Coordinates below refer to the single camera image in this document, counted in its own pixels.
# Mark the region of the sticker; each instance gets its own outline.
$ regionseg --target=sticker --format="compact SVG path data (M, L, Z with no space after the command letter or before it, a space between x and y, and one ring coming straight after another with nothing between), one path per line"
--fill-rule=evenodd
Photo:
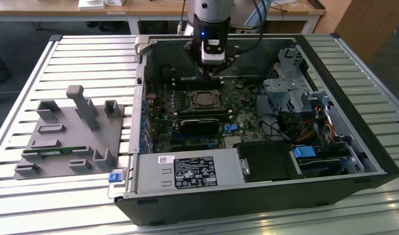
M107 11L109 15L125 15L126 12L125 11Z
M178 189L218 185L214 159L211 156L173 159L173 161L175 169L175 187Z
M159 163L173 163L175 156L159 156Z
M53 151L53 152L39 152L39 155L49 156L49 155L61 155L61 151Z

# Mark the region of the desk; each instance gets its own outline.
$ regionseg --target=desk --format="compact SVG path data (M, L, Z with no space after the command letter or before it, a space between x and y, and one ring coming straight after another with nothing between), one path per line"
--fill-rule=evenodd
M0 22L127 21L130 4L79 11L79 0L0 0Z
M0 0L0 22L129 21L131 33L141 34L141 21L178 21L182 1L127 0L125 6L79 11L79 0ZM320 18L326 14L307 0L270 9L269 21L305 21L302 33L313 33Z
M170 0L133 0L129 9L129 24L133 34L141 34L141 21L178 21L181 20L183 1ZM270 8L267 21L305 21L302 33L313 33L320 18L326 14L326 10L318 10L309 0L299 0L293 4L283 4L281 10Z

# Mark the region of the white box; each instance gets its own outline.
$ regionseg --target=white box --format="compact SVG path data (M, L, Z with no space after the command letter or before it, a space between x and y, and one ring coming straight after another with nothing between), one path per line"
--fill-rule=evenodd
M105 2L106 2L106 5L110 5L110 6L123 6L126 0L105 0Z
M79 10L97 10L105 9L105 2L103 0L79 0Z

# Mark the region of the aluminum profile table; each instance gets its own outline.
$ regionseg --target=aluminum profile table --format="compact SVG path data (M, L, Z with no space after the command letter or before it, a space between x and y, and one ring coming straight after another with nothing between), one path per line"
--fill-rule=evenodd
M342 39L330 35L307 39L399 166L397 98ZM95 104L117 99L126 105L119 167L127 165L138 66L134 42L135 36L126 35L65 36L49 43L0 129L0 234L399 234L399 178L332 206L158 227L138 227L115 207L107 196L109 174L14 180L39 118L39 101L73 105L66 97L73 84L83 85ZM311 76L322 90L318 74Z

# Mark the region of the blue latch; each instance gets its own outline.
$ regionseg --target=blue latch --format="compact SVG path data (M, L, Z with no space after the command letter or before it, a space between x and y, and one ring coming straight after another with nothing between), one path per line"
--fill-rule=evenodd
M110 173L109 182L118 183L123 181L123 173Z
M238 129L238 124L225 125L225 131L235 131Z
M311 146L299 146L293 150L293 152L297 158L313 158L317 156L316 150Z

